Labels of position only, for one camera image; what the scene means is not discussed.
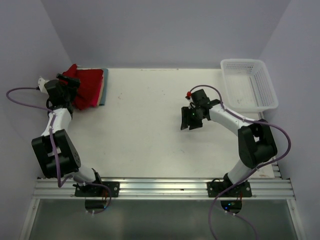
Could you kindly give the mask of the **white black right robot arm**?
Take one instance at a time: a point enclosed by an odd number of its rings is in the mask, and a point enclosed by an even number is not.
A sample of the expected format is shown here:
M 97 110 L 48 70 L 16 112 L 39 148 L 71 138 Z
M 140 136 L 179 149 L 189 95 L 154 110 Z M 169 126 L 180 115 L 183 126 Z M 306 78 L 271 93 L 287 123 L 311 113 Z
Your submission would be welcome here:
M 270 126 L 264 119 L 256 122 L 226 108 L 220 99 L 211 100 L 203 89 L 187 92 L 188 106 L 181 108 L 181 130 L 194 130 L 203 126 L 203 120 L 218 123 L 237 137 L 239 161 L 224 175 L 223 181 L 212 180 L 208 188 L 235 196 L 246 183 L 248 174 L 260 164 L 268 162 L 278 149 Z

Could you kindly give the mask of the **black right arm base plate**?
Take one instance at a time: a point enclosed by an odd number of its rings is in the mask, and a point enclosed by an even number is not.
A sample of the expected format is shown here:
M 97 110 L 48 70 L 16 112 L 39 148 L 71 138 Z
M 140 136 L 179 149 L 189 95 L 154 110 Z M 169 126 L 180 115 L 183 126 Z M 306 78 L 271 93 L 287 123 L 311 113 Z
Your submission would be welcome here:
M 207 187 L 207 195 L 209 198 L 215 198 L 218 196 L 221 192 L 223 192 L 225 189 L 227 189 L 227 185 L 224 181 L 220 181 L 217 178 L 208 181 L 206 183 Z M 226 191 L 221 195 L 222 198 L 238 198 L 238 197 L 244 197 L 244 198 L 250 198 L 252 197 L 252 190 L 251 185 L 248 181 L 245 181 L 239 185 L 236 185 L 229 191 Z

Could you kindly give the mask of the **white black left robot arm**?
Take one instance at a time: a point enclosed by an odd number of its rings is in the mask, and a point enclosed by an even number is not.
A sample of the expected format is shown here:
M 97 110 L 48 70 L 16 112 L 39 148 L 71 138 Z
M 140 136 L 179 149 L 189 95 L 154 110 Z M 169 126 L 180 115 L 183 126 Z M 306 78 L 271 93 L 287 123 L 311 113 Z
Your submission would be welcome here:
M 81 191 L 96 197 L 103 193 L 104 184 L 96 170 L 82 165 L 80 155 L 67 133 L 80 84 L 78 78 L 63 74 L 57 74 L 53 80 L 38 80 L 38 89 L 48 95 L 45 106 L 48 124 L 41 136 L 31 141 L 31 146 L 46 178 L 57 179 L 60 188 L 72 179 Z

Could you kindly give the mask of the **dark red t shirt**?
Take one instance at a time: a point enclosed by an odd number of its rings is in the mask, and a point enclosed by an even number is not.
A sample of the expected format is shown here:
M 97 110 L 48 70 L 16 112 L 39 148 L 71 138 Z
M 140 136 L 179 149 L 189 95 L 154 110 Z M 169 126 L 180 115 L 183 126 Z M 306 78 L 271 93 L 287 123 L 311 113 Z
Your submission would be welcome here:
M 76 64 L 73 64 L 63 75 L 80 80 L 80 87 L 77 90 L 77 95 L 73 101 L 73 105 L 80 111 L 93 108 L 92 100 L 98 89 L 98 85 L 104 74 L 102 69 L 78 69 Z

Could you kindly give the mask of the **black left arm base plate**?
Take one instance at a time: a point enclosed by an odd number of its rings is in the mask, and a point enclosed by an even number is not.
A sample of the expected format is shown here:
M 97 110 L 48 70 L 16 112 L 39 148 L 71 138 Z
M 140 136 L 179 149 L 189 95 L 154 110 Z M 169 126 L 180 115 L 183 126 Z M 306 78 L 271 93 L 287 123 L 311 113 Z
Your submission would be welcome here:
M 119 181 L 103 181 L 102 186 L 92 186 L 92 185 L 79 185 L 78 183 L 73 184 L 75 187 L 74 195 L 76 197 L 112 197 L 117 198 L 120 191 L 120 182 Z

